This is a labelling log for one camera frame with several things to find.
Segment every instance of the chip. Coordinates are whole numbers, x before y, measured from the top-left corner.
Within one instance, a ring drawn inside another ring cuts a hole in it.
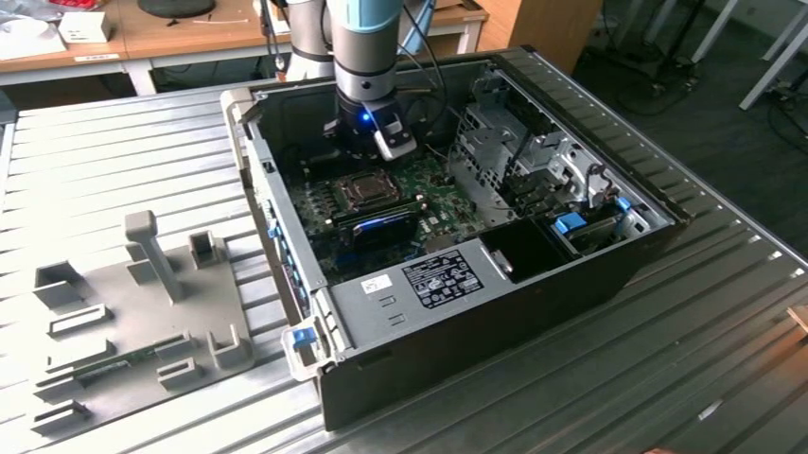
[[[358,211],[402,199],[402,191],[382,169],[348,175],[335,182],[344,210]]]

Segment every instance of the motherboard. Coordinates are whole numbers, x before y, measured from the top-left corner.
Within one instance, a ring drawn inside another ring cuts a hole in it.
[[[432,154],[288,188],[328,282],[434,253],[486,226]]]

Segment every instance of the white sticker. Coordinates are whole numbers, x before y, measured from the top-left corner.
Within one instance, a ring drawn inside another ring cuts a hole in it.
[[[117,60],[121,56],[117,54],[101,54],[101,55],[84,55],[83,57],[73,58],[75,61],[100,61],[100,60]]]
[[[379,291],[390,286],[392,286],[392,282],[390,282],[390,276],[386,274],[362,281],[362,289],[364,290],[366,295],[370,295],[374,291]]]

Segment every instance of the blue latch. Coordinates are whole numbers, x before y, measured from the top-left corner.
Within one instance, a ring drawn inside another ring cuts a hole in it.
[[[586,221],[581,218],[578,213],[567,213],[565,215],[558,216],[555,219],[555,228],[561,235],[566,235],[567,232],[583,227],[586,225]]]
[[[626,211],[629,211],[629,208],[631,208],[631,203],[629,202],[629,200],[625,197],[618,197],[617,198],[617,207],[625,213]]]
[[[295,350],[316,342],[316,333],[314,332],[314,328],[295,329],[291,332],[291,335],[294,336],[294,345],[291,348]]]

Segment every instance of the power supply label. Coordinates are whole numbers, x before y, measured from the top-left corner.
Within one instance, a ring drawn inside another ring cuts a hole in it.
[[[428,309],[483,288],[459,251],[403,267],[403,275],[420,298],[420,304]]]

